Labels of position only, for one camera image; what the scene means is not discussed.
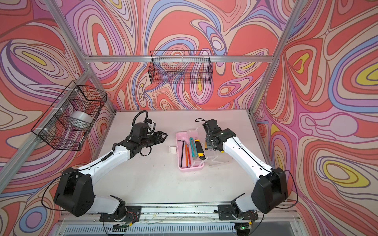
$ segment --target black motor housing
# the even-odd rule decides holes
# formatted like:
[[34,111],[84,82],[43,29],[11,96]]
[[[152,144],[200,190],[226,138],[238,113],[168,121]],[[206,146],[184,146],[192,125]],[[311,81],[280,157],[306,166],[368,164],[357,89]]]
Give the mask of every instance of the black motor housing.
[[277,168],[259,177],[252,192],[252,201],[259,211],[266,214],[289,197],[286,175],[281,168]]

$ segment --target blue utility knife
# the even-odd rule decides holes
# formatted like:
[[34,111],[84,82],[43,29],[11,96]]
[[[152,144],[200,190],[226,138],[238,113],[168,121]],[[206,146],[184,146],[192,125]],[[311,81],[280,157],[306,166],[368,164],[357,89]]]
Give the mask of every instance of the blue utility knife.
[[192,157],[193,157],[193,160],[195,160],[197,159],[198,154],[197,154],[197,149],[195,148],[194,139],[190,138],[189,142],[190,142],[190,147],[192,149]]

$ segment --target yellow utility knife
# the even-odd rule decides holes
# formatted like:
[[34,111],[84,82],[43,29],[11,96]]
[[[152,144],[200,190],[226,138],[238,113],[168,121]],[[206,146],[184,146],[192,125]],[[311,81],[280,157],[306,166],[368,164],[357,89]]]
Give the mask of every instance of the yellow utility knife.
[[198,138],[195,139],[195,147],[197,149],[197,153],[198,153],[198,157],[201,159],[201,160],[204,160],[206,159],[205,157],[205,153],[203,152],[203,149],[202,149],[202,145],[201,145],[201,142]]

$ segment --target colorful backdrop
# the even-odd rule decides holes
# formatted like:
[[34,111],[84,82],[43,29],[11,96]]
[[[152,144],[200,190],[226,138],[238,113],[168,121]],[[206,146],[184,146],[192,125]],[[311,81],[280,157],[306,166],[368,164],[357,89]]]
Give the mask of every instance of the colorful backdrop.
[[[85,54],[149,55],[208,49],[212,55],[272,55],[289,0],[58,2]],[[211,85],[151,85],[149,63],[92,63],[117,110],[246,109],[267,63],[213,63]]]
[[183,43],[213,55],[272,55],[289,0],[72,0],[57,2],[89,55],[149,55]]
[[92,63],[116,110],[248,109],[267,63],[225,63],[210,85],[151,84],[149,63]]
[[310,0],[254,109],[310,235],[378,235],[377,33],[377,1]]
[[[50,104],[83,69],[42,0],[0,1],[0,171]],[[0,194],[0,235],[47,235],[59,211],[41,206],[47,184],[90,162],[110,121],[104,107],[81,151],[37,146]],[[52,208],[56,184],[44,202]]]

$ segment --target metal vent grille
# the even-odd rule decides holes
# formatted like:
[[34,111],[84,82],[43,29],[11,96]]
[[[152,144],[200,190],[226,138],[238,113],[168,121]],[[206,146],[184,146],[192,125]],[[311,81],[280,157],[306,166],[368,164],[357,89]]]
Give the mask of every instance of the metal vent grille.
[[[145,233],[235,233],[234,223],[193,223],[193,224],[134,224],[126,229],[113,229],[105,225],[108,234],[145,234]],[[89,235],[104,233],[101,225],[68,225],[64,235]]]

